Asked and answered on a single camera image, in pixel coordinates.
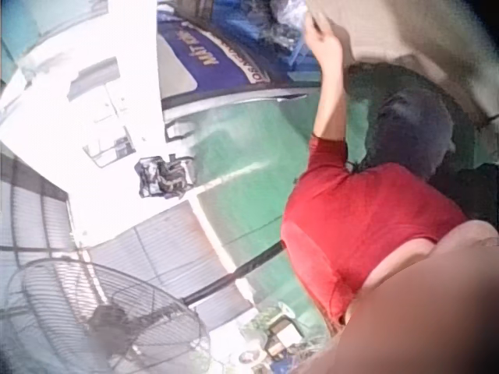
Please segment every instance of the fan stand pole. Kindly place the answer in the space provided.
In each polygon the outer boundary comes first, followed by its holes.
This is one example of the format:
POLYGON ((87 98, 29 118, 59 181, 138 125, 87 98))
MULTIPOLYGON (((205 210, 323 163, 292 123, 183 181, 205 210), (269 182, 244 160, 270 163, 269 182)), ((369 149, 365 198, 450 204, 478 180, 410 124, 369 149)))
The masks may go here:
POLYGON ((280 242, 272 245, 269 249, 264 250, 257 257, 251 259, 247 263, 244 263, 243 265, 235 269, 233 273, 227 274, 226 276, 216 280, 215 282, 210 283, 206 287, 203 287, 200 290, 192 293, 191 295, 183 298, 182 301, 184 305, 191 306, 209 296, 212 296, 212 294, 223 290, 230 284, 234 283, 236 280, 244 278, 246 275, 257 269, 258 267, 270 261, 283 250, 284 246, 280 242))

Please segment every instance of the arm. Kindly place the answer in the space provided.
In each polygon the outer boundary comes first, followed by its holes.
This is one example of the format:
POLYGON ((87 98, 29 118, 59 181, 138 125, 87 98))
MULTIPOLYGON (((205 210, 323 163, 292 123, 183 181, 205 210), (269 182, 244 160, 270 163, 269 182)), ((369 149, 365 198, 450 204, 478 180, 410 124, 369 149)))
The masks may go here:
POLYGON ((343 50, 329 21, 319 15, 317 26, 310 14, 305 22, 305 40, 322 70, 322 88, 313 134, 324 140, 344 141, 346 100, 343 87, 343 50))

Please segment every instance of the fan grille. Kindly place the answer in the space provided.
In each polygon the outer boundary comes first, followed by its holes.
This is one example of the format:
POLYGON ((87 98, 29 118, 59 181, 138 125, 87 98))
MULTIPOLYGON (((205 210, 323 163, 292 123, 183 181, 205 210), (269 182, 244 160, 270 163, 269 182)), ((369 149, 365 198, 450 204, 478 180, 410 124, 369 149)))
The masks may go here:
POLYGON ((45 367, 69 372, 206 372, 207 331, 196 313, 164 291, 116 270, 43 259, 9 282, 19 346, 45 367))

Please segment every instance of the hand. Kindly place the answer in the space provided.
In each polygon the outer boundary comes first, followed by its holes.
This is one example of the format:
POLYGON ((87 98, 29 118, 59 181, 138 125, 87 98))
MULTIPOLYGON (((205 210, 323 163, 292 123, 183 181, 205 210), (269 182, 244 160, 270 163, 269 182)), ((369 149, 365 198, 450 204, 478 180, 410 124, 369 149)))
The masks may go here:
POLYGON ((329 20, 320 13, 314 24, 308 13, 305 18, 305 42, 319 62, 323 76, 333 79, 343 74, 343 48, 340 40, 334 35, 329 20))

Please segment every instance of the woman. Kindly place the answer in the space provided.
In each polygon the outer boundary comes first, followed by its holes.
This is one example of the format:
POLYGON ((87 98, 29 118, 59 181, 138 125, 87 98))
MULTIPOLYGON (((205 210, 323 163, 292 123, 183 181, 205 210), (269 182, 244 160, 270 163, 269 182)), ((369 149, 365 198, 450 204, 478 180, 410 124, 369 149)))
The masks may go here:
POLYGON ((305 36, 322 88, 308 167, 289 198, 281 236, 296 275, 340 331, 364 295, 388 278, 497 232, 469 221, 426 183, 453 128, 435 93, 404 90, 389 99, 370 131, 365 159, 349 172, 342 46, 323 16, 317 23, 307 16, 305 36))

